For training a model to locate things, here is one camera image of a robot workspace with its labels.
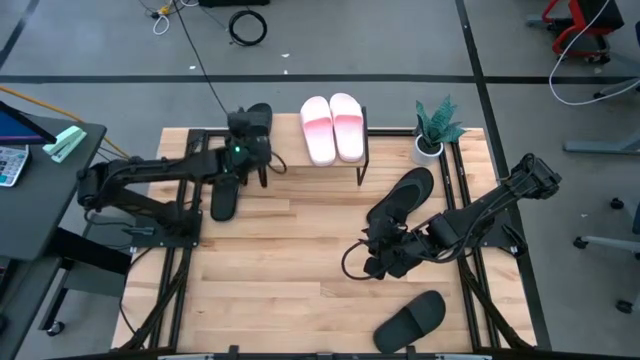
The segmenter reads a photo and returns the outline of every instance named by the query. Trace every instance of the white pot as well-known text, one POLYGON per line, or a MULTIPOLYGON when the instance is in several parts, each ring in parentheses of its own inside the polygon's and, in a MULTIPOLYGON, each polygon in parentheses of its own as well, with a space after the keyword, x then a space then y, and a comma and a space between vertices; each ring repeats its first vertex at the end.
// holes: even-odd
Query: white pot
POLYGON ((427 154, 425 152, 422 152, 422 150, 420 150, 420 147, 418 146, 418 141, 420 141, 420 139, 422 139, 422 135, 418 135, 418 137, 416 138, 416 141, 413 143, 411 160, 413 160, 413 162, 418 165, 422 165, 422 166, 431 165, 438 160, 438 158, 440 157, 440 154, 442 154, 442 151, 444 151, 444 144, 440 143, 440 149, 435 154, 427 154))

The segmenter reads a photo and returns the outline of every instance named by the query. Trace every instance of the green plant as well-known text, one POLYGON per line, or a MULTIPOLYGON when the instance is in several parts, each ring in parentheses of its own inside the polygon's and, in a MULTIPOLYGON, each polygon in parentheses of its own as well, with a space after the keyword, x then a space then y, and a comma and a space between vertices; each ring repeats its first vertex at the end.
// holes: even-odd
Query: green plant
POLYGON ((436 147, 440 143, 458 141, 466 131, 460 128, 461 122, 450 123, 457 108, 458 105, 451 104, 451 96, 447 96, 433 114, 433 117, 429 118, 424 111, 422 103, 416 101, 418 126, 414 131, 414 135, 422 135, 424 145, 427 148, 436 147))

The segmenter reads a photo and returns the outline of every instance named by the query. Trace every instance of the red chair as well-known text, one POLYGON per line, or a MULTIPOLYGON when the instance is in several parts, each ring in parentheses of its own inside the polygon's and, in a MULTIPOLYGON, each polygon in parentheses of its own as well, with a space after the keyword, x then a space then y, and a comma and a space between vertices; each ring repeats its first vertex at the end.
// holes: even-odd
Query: red chair
MULTIPOLYGON (((549 13, 559 1, 551 0, 542 13, 542 18, 531 18, 527 20, 527 25, 544 25, 547 30, 556 34, 552 49, 556 54, 562 55, 566 45, 593 21, 607 0, 569 0, 571 18, 558 19, 549 17, 549 13)), ((577 45, 581 43, 578 40, 567 51, 566 55, 585 57, 590 61, 600 61, 601 63, 609 62, 609 43, 604 35, 608 35, 622 26, 624 26, 624 21, 622 20, 622 15, 620 15, 618 5, 615 0, 611 0, 596 22, 582 35, 583 37, 590 37, 593 46, 584 46, 582 44, 583 47, 578 48, 577 45)))

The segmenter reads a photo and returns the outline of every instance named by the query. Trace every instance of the wooden table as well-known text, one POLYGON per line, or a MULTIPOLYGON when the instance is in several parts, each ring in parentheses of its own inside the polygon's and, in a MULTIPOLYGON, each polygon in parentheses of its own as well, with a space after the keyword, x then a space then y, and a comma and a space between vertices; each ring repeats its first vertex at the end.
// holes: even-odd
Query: wooden table
MULTIPOLYGON (((181 157, 187 133, 185 128, 164 129, 158 156, 181 157)), ((268 188, 261 188, 252 174, 241 189, 236 217, 227 223, 210 218, 211 187, 204 187, 202 239, 191 260, 179 351, 226 352, 230 345, 239 345, 243 353, 376 353, 373 331, 427 290, 444 296, 447 314, 437 330, 414 344, 417 351, 471 350, 455 262, 425 262, 404 278, 384 281, 352 281, 340 270, 343 252, 362 235, 365 214, 415 167, 409 159, 411 137, 370 137, 369 145, 362 186, 356 185, 352 169, 340 167, 290 167, 286 175, 272 173, 268 188)), ((470 129, 460 147, 470 194, 476 199, 496 186, 483 130, 470 129)), ((454 174, 453 156, 448 159, 454 174)), ((433 193, 410 215, 409 226, 445 210, 440 167, 436 163, 429 170, 435 179, 433 193)), ((453 178, 457 206, 462 207, 453 178)), ((149 196, 174 200, 176 189, 177 182, 155 183, 149 196)), ((134 327, 155 304, 164 253, 152 250, 131 270, 123 307, 134 327)), ((520 336, 535 343, 516 261, 497 249, 484 249, 483 254, 494 302, 520 336)), ((354 251, 348 270, 362 274, 366 258, 365 249, 354 251)), ((174 268, 179 259, 176 256, 174 268)), ((168 338, 170 311, 161 344, 168 338)), ((476 311, 483 343, 488 344, 477 302, 476 311)), ((130 336, 120 318, 113 346, 130 336)))

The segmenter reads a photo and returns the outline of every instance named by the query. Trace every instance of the black desk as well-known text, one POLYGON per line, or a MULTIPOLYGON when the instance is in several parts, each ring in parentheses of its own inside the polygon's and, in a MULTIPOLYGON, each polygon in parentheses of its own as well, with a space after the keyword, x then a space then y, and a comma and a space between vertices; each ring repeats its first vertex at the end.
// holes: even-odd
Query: black desk
POLYGON ((0 314, 8 322, 0 334, 2 360, 16 356, 61 267, 72 260, 95 264, 91 260, 102 257, 112 262, 108 264, 111 266, 97 266, 114 271, 122 269, 124 264, 125 270, 117 271, 124 273, 130 259, 58 228, 75 196, 76 173, 90 165, 106 128, 66 120, 29 118, 53 134, 76 125, 86 131, 87 136, 62 164, 52 161, 42 151, 42 146, 32 146, 31 163, 18 184, 13 188, 0 188, 0 203, 6 204, 0 215, 0 256, 21 260, 16 264, 7 290, 0 297, 0 314))
POLYGON ((0 188, 0 204, 4 205, 0 215, 0 256, 27 261, 44 252, 75 195, 76 173, 91 163, 107 131, 102 125, 29 118, 54 135, 76 125, 87 136, 61 164, 51 160, 41 145, 31 146, 31 162, 18 184, 0 188))

